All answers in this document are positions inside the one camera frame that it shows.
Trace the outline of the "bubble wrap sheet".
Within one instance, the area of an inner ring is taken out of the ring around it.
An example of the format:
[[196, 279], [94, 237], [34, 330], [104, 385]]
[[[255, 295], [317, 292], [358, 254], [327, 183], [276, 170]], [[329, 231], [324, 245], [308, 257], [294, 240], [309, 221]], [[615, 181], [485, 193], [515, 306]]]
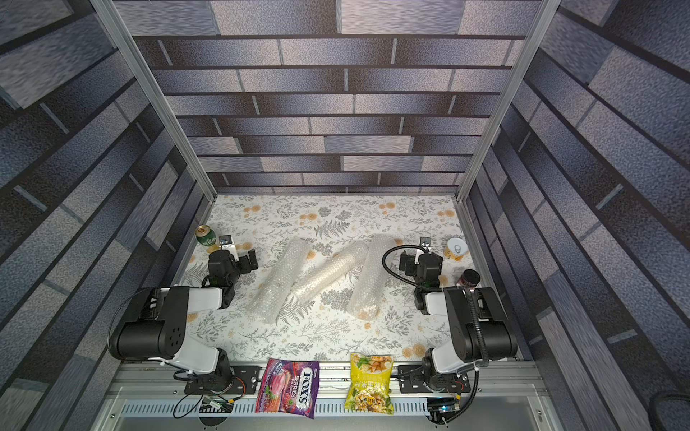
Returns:
[[393, 247], [395, 240], [391, 235], [378, 233], [372, 237], [362, 271], [347, 306], [347, 312], [354, 317], [372, 321], [377, 316], [388, 277], [382, 258]]

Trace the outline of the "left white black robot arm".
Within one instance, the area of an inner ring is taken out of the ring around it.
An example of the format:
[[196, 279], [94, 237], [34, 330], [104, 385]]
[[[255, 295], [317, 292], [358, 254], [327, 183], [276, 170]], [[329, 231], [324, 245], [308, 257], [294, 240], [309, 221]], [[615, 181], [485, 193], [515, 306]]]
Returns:
[[240, 276], [258, 269], [255, 250], [235, 257], [218, 250], [208, 255], [208, 276], [200, 287], [142, 288], [116, 312], [108, 348], [121, 361], [158, 361], [176, 370], [187, 393], [221, 393], [235, 380], [226, 352], [186, 334], [187, 317], [228, 308]]

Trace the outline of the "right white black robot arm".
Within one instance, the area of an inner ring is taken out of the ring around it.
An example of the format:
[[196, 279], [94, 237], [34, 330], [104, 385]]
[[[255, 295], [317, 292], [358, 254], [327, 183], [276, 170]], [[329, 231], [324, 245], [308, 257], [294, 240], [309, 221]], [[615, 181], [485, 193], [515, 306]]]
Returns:
[[457, 384], [469, 370], [517, 353], [517, 339], [501, 302], [490, 287], [479, 286], [479, 272], [466, 269], [456, 285], [442, 287], [442, 266], [440, 255], [422, 248], [415, 255], [404, 251], [399, 261], [403, 281], [414, 286], [416, 309], [424, 315], [446, 317], [449, 322], [450, 341], [429, 348], [419, 367], [398, 372], [400, 380], [424, 384], [430, 391], [441, 391]]

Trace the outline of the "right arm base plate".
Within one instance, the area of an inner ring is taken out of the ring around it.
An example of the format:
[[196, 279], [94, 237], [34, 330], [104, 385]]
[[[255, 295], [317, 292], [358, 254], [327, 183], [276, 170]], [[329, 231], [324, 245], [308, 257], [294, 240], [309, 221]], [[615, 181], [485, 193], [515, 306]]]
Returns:
[[467, 375], [433, 374], [423, 366], [400, 365], [393, 375], [401, 393], [470, 393]]

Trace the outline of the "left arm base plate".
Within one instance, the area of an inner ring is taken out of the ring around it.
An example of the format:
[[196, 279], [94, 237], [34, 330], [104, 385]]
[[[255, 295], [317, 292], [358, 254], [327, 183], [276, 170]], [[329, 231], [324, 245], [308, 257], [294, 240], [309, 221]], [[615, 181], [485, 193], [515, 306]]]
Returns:
[[221, 367], [207, 375], [190, 375], [186, 395], [252, 395], [260, 381], [260, 366]]

